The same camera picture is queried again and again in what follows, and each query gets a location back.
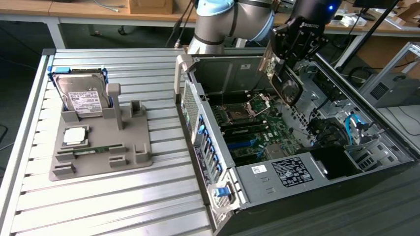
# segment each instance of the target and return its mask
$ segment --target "robotic arm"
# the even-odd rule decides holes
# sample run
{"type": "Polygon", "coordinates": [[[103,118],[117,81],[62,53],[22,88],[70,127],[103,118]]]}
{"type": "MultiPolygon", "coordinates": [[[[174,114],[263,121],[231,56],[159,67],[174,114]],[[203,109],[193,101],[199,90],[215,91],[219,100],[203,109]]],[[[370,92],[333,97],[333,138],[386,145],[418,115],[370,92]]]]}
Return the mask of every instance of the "robotic arm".
{"type": "Polygon", "coordinates": [[[326,24],[337,14],[342,0],[298,0],[285,26],[271,31],[271,42],[261,64],[271,84],[289,105],[302,95],[301,81],[291,68],[326,46],[326,24]]]}

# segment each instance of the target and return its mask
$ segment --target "hard drive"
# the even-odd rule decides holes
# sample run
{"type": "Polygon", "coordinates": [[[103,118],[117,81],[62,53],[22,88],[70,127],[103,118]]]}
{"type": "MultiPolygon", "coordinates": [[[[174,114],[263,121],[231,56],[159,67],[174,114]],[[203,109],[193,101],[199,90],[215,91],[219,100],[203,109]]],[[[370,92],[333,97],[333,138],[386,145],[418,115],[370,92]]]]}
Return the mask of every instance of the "hard drive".
{"type": "Polygon", "coordinates": [[[107,95],[107,80],[102,70],[77,70],[53,75],[66,110],[78,116],[98,117],[103,108],[111,107],[107,95]]]}

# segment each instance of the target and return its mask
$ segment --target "aluminum profile table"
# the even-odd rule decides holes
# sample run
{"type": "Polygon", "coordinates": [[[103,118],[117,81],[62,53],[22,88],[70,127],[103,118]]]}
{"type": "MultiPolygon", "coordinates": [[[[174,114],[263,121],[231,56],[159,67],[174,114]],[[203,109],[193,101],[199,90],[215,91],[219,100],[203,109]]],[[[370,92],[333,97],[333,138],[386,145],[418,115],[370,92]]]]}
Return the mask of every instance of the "aluminum profile table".
{"type": "MultiPolygon", "coordinates": [[[[229,52],[262,53],[262,49],[229,52]]],[[[175,59],[182,53],[182,49],[93,49],[43,55],[0,189],[2,236],[211,235],[174,102],[175,59]],[[62,107],[49,66],[105,66],[110,82],[122,84],[122,105],[143,101],[153,166],[49,180],[62,107]]]]}

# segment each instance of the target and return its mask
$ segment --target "desk leg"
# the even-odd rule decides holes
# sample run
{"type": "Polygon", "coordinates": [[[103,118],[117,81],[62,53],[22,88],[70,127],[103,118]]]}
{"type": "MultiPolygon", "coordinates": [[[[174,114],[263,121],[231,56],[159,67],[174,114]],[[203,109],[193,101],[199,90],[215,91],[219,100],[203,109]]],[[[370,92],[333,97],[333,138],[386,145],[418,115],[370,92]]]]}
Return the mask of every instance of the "desk leg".
{"type": "Polygon", "coordinates": [[[62,32],[59,18],[49,17],[45,20],[45,23],[49,26],[50,34],[51,34],[57,49],[66,49],[67,45],[63,39],[63,32],[62,32]]]}
{"type": "Polygon", "coordinates": [[[246,44],[247,44],[247,40],[246,39],[242,39],[242,38],[237,39],[237,45],[235,45],[237,48],[245,48],[246,44]]]}
{"type": "Polygon", "coordinates": [[[335,68],[338,68],[339,66],[343,65],[345,61],[347,60],[350,54],[353,53],[353,51],[354,51],[355,48],[358,47],[358,45],[359,45],[359,43],[361,43],[361,41],[362,41],[362,39],[365,38],[366,35],[367,35],[367,34],[363,33],[362,35],[358,35],[358,36],[357,36],[357,38],[354,39],[353,43],[350,44],[350,46],[349,46],[346,52],[343,53],[343,56],[342,56],[339,62],[337,63],[335,68]]]}

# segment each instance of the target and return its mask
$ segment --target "hard drive label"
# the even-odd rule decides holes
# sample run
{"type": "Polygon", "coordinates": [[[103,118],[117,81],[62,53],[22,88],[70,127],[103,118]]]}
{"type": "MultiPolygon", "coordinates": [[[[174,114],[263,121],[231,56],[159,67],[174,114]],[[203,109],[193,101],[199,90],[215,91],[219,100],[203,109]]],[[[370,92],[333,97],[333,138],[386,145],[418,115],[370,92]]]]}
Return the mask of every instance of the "hard drive label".
{"type": "Polygon", "coordinates": [[[314,180],[299,157],[273,162],[273,165],[287,188],[314,180]]]}
{"type": "Polygon", "coordinates": [[[98,91],[70,92],[69,95],[78,113],[102,112],[98,91]]]}

